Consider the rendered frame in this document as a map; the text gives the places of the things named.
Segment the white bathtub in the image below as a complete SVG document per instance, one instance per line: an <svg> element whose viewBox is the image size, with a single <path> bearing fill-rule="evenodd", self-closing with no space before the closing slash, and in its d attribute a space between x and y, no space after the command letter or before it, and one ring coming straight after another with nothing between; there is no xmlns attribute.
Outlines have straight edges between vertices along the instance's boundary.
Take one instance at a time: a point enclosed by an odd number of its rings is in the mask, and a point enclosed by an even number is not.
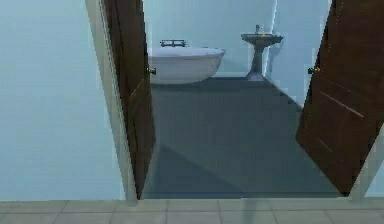
<svg viewBox="0 0 384 224"><path fill-rule="evenodd" d="M226 51L209 47L161 47L148 50L148 64L156 73L152 84L188 84L215 75Z"/></svg>

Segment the dark brown wooden door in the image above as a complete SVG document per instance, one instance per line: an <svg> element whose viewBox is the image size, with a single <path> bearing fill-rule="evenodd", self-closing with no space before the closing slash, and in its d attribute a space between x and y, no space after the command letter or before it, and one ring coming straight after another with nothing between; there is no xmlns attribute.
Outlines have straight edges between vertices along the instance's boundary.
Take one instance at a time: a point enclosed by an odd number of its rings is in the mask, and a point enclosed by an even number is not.
<svg viewBox="0 0 384 224"><path fill-rule="evenodd" d="M155 145L143 0L103 0L136 198L143 198Z"/></svg>
<svg viewBox="0 0 384 224"><path fill-rule="evenodd" d="M384 0L331 0L296 141L351 194L384 124Z"/></svg>

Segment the dark metal bath rack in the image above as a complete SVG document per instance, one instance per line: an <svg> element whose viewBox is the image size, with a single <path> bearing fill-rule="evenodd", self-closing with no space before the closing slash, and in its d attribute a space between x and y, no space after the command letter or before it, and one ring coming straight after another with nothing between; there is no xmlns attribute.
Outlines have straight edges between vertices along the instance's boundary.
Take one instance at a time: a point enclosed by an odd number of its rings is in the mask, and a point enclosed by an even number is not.
<svg viewBox="0 0 384 224"><path fill-rule="evenodd" d="M187 41L186 40L179 40L179 39L161 40L160 46L161 47L186 47Z"/></svg>

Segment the grey pedestal sink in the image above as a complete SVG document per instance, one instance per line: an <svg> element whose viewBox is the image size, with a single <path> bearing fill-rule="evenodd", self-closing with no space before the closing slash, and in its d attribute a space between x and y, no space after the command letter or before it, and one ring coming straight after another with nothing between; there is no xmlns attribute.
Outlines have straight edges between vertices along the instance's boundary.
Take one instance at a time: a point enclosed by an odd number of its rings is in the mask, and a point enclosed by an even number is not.
<svg viewBox="0 0 384 224"><path fill-rule="evenodd" d="M250 71L246 75L248 81L263 80L263 51L265 48L274 44L280 43L283 40L282 36L275 34L242 34L243 41L251 44L254 47L254 54Z"/></svg>

